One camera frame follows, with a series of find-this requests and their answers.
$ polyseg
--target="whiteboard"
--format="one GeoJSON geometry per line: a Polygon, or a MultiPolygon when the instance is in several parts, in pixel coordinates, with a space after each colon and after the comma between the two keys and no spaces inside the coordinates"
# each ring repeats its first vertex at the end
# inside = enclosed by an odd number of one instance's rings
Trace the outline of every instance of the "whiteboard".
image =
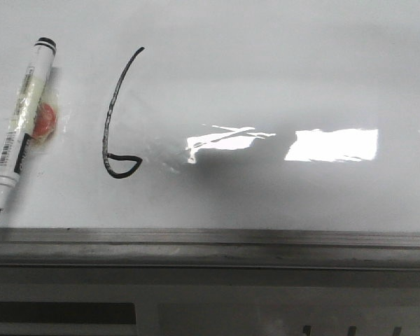
{"type": "Polygon", "coordinates": [[[0,1],[0,150],[41,36],[57,129],[0,227],[420,232],[420,1],[0,1]]]}

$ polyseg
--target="black marker cap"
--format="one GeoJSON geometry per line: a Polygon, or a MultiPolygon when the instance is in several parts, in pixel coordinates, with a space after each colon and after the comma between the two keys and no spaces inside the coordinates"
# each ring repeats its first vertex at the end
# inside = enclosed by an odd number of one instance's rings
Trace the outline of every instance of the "black marker cap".
{"type": "Polygon", "coordinates": [[[53,51],[53,53],[56,55],[56,43],[48,37],[41,37],[39,40],[37,40],[35,46],[45,46],[49,47],[53,51]]]}

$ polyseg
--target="marker barrel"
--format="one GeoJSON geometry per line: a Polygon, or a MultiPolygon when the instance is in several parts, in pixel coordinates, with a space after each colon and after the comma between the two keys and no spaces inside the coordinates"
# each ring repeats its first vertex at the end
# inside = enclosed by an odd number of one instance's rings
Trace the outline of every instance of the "marker barrel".
{"type": "Polygon", "coordinates": [[[49,38],[42,37],[34,45],[0,154],[0,210],[5,207],[11,190],[19,181],[55,53],[56,43],[49,38]]]}

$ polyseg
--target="marker label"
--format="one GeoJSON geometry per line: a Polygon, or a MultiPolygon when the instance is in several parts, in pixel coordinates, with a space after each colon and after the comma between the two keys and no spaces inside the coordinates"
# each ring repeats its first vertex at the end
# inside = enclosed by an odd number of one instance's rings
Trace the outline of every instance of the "marker label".
{"type": "Polygon", "coordinates": [[[13,147],[15,139],[15,131],[8,132],[5,138],[5,144],[1,150],[0,154],[0,166],[6,166],[8,164],[8,158],[10,149],[13,147]]]}
{"type": "Polygon", "coordinates": [[[20,147],[19,155],[17,156],[17,162],[14,166],[14,172],[20,174],[22,171],[23,162],[27,156],[27,149],[29,142],[31,141],[31,136],[28,133],[25,133],[22,140],[22,146],[20,147]]]}
{"type": "Polygon", "coordinates": [[[25,77],[23,78],[22,87],[20,88],[21,95],[24,95],[25,93],[27,93],[29,80],[31,79],[33,73],[34,73],[34,66],[28,66],[25,77]]]}

